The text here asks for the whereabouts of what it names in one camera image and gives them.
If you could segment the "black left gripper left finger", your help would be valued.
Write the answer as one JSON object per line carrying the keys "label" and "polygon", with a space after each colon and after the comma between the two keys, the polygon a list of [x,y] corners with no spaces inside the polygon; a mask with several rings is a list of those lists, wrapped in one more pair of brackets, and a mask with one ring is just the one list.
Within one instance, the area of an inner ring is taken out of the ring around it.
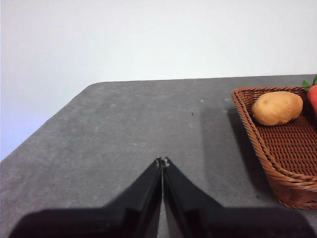
{"label": "black left gripper left finger", "polygon": [[162,167],[155,159],[103,207],[47,209],[20,219],[12,238],[147,238],[158,232]]}

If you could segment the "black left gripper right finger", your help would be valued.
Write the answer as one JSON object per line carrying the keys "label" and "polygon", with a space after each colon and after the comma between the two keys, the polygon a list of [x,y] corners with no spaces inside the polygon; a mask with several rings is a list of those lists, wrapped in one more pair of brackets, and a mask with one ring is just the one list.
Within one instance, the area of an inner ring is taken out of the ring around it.
{"label": "black left gripper right finger", "polygon": [[162,160],[164,201],[185,238],[311,238],[298,212],[225,208],[195,186],[169,158]]}

